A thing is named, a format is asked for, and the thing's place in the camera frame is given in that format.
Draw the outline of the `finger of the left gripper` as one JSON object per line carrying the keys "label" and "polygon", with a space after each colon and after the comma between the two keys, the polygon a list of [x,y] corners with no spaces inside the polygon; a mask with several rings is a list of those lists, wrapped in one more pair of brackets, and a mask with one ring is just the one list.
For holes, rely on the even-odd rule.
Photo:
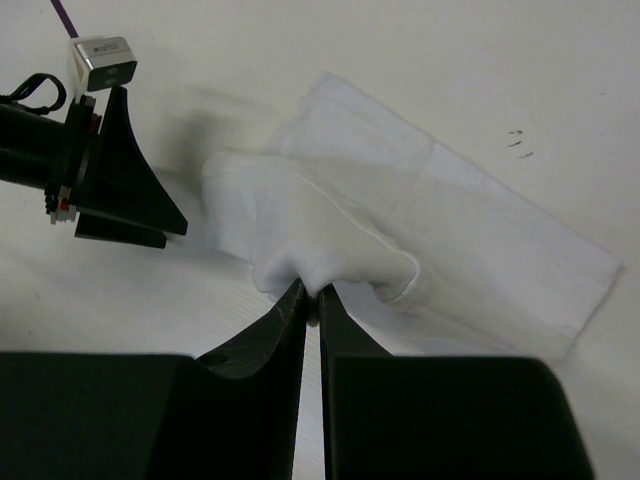
{"label": "finger of the left gripper", "polygon": [[188,221],[145,160],[128,92],[111,90],[82,185],[84,235],[184,235]]}
{"label": "finger of the left gripper", "polygon": [[81,214],[75,231],[77,238],[99,240],[163,249],[167,243],[166,235],[157,230]]}

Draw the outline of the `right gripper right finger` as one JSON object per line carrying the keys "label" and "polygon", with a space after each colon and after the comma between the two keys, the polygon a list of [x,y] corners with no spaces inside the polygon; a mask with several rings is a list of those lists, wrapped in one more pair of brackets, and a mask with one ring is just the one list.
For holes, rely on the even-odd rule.
{"label": "right gripper right finger", "polygon": [[535,358],[396,356],[317,298],[329,479],[591,479],[564,390]]}

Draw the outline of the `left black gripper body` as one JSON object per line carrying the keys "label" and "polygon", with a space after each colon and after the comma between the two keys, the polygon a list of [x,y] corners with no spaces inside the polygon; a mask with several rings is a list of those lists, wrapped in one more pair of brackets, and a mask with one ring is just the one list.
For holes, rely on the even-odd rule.
{"label": "left black gripper body", "polygon": [[79,184],[100,117],[96,100],[82,97],[58,122],[16,105],[1,107],[1,180],[44,192],[50,222],[73,222]]}

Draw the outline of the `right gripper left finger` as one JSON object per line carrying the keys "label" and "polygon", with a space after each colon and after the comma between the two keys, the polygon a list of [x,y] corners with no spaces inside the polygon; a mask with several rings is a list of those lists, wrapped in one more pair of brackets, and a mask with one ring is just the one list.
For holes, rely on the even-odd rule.
{"label": "right gripper left finger", "polygon": [[206,354],[6,352],[5,479],[287,479],[306,292],[301,282]]}

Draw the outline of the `white skirt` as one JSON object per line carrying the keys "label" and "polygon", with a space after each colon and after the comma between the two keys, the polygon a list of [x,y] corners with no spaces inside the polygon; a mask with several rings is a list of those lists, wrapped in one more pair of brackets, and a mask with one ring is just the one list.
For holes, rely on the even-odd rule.
{"label": "white skirt", "polygon": [[343,282],[359,317],[424,319],[545,359],[566,355],[622,261],[345,80],[326,74],[259,153],[202,169],[207,232],[256,288]]}

